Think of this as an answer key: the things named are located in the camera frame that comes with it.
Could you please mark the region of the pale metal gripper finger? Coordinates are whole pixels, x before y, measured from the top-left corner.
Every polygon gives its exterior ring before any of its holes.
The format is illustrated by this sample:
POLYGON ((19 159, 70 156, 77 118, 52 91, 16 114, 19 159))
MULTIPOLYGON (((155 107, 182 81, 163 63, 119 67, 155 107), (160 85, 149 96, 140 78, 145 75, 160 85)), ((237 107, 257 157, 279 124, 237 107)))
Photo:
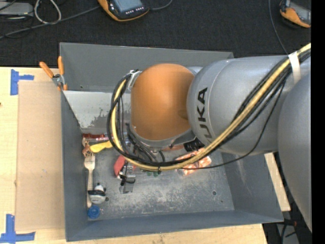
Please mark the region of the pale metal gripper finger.
POLYGON ((126 193, 128 193, 127 178, 123 174, 121 174, 119 177, 120 177, 120 180, 121 180, 119 191, 120 191, 121 194, 126 194, 126 193))
POLYGON ((136 175, 134 174, 134 168, 132 165, 127 166, 126 169, 126 192, 131 193, 136 182, 136 175))

